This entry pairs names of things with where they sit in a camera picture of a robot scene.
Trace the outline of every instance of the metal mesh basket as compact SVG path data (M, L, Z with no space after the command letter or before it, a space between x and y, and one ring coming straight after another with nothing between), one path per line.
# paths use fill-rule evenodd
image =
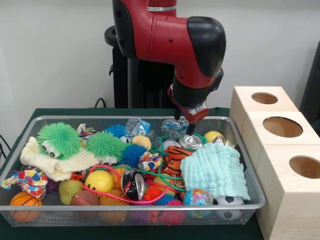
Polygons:
M103 131L114 124L125 125L130 116L43 116L34 119L13 152L0 181L9 178L14 170L21 169L20 153L29 137L51 123L64 122L75 129L82 123ZM163 135L161 123L171 117L141 117L151 123L156 137ZM0 188L0 212L13 227L54 226L137 226L137 225L243 225L265 202L259 180L251 165L245 146L234 123L228 117L206 117L195 128L201 135L209 131L222 133L231 145L236 145L251 200L241 206L65 206L59 193L48 193L43 206L10 206L10 200L18 193Z

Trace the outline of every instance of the hole in wooden box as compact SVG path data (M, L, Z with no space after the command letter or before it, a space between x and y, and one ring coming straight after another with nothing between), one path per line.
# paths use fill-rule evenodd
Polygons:
M293 171L305 178L320 179L320 162L311 157L295 156L289 164Z
M297 122L281 116L265 119L263 126L270 133L284 138L295 138L303 133L302 127Z
M252 94L252 99L260 104L275 104L278 102L278 98L270 93L256 92Z

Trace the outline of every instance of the light blue cloth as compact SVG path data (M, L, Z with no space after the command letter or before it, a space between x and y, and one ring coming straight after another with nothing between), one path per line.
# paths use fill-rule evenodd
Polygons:
M180 168L187 191L199 188L215 199L227 196L250 200L240 154L232 147L207 143L183 159Z

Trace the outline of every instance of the green spiky ball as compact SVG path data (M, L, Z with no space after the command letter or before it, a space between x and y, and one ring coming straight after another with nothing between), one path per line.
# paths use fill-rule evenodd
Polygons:
M97 158L106 156L116 157L118 160L122 157L126 144L112 133L98 132L86 143L85 149L92 152Z
M78 153L81 148L81 140L77 131L63 122L44 126L39 131L37 141L43 154L48 154L42 149L42 144L47 140L50 141L55 150L60 152L60 156L57 158L59 160L70 158Z

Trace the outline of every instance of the wooden block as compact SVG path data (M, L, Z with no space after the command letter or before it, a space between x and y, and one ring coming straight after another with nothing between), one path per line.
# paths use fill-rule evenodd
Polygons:
M235 86L230 118L242 132L246 112L298 112L299 110L280 86Z
M263 145L320 145L302 113L294 111L249 111L241 135L255 169Z
M256 172L267 198L256 211L264 239L320 239L320 145L264 145Z

